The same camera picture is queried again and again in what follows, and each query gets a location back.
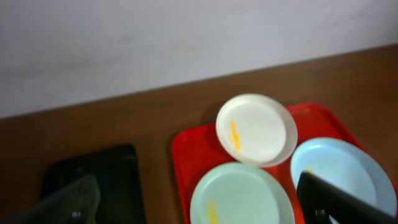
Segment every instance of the wall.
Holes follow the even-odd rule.
[[[396,0],[3,0],[0,117],[398,42]]]

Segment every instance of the white bowl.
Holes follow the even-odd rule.
[[[218,112],[216,131],[228,154],[259,167],[284,162],[297,144],[292,115],[276,100],[258,94],[243,94],[227,101]]]

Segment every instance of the wooden table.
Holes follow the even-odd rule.
[[[53,162],[131,142],[147,222],[183,223],[170,143],[240,93],[329,107],[398,182],[398,45],[0,120],[0,217],[33,205]]]

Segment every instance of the red tray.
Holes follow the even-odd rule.
[[[301,103],[289,106],[287,109],[297,125],[297,145],[315,137],[331,137],[349,142],[365,151],[336,116],[324,106]],[[179,133],[172,143],[172,156],[185,223],[189,224],[190,201],[199,180],[212,168],[235,160],[219,143],[214,124],[186,129]],[[278,166],[264,170],[277,179],[285,189],[293,206],[295,222],[304,224],[302,210],[290,176],[290,158]],[[397,187],[394,183],[393,185],[398,195]]]

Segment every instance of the yellow food strip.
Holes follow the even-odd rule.
[[[307,166],[307,170],[309,171],[310,174],[313,174],[313,169],[311,169],[310,165]]]
[[[237,152],[239,152],[241,150],[241,145],[239,143],[240,139],[239,139],[239,135],[236,132],[236,123],[235,121],[231,122],[231,133],[230,133],[230,137],[232,135],[232,139],[230,138],[230,141],[232,140],[232,144],[235,146],[235,149]]]
[[[214,200],[210,200],[208,206],[206,207],[206,219],[209,224],[217,224],[217,211],[216,211],[216,202]]]

